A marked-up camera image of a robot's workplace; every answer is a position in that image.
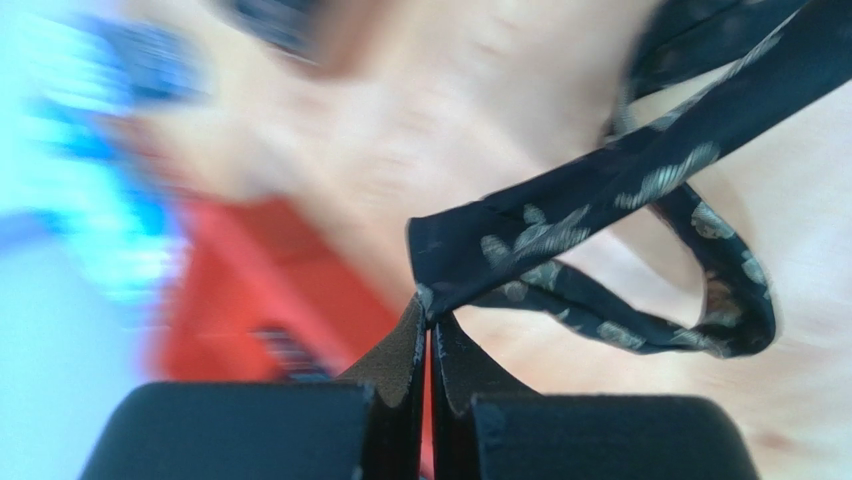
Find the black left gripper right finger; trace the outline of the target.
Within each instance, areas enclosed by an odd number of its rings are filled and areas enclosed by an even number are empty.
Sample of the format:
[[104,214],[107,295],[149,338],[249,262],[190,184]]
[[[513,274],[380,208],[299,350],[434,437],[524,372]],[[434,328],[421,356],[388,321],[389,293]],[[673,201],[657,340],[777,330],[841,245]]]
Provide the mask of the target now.
[[454,316],[431,332],[438,479],[755,479],[738,428],[696,396],[544,395]]

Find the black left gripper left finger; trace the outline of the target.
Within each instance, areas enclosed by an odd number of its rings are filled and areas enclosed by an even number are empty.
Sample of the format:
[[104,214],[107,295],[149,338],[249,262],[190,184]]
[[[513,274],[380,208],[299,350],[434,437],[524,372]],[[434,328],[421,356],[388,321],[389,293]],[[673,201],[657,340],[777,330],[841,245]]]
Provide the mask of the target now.
[[156,382],[117,406],[85,479],[416,479],[425,327],[397,326],[336,379]]

